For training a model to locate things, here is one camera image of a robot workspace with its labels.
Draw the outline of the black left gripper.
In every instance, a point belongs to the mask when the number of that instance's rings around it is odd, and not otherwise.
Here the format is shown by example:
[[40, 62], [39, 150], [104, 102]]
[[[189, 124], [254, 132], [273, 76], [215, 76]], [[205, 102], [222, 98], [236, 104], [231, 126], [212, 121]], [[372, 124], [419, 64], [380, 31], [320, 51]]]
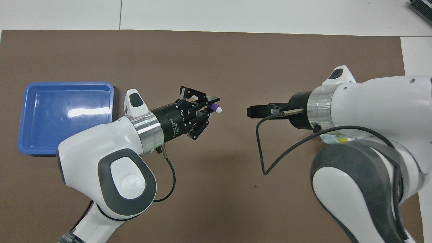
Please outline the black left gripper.
[[[180, 98], [175, 102], [151, 110], [159, 121], [164, 140], [173, 140], [182, 134], [188, 134], [193, 140], [196, 140], [209, 124], [210, 112], [220, 112], [220, 106], [217, 102], [219, 97], [209, 96], [204, 92], [180, 87]], [[193, 117], [189, 112], [198, 112], [198, 116]]]

